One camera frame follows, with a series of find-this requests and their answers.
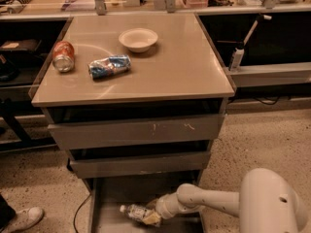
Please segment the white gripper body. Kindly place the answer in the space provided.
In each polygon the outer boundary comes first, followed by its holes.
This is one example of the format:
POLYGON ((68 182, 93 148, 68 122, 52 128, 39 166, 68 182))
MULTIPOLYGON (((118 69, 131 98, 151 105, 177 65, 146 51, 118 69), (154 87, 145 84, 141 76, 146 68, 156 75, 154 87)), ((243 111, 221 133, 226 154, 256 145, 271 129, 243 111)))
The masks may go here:
POLYGON ((161 196, 155 203, 155 210, 163 219, 169 219, 181 214, 184 207, 179 202, 177 194, 172 193, 161 196))

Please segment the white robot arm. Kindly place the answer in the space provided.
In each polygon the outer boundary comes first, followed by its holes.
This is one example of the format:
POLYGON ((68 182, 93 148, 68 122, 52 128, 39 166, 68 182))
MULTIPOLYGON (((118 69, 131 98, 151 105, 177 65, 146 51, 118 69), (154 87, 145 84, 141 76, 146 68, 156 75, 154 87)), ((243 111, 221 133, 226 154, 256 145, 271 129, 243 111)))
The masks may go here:
POLYGON ((183 183, 174 193, 157 199, 143 222, 155 224, 205 207, 237 216, 240 233, 299 233, 308 222, 306 206, 294 189, 277 173, 264 168, 248 172, 238 192, 183 183))

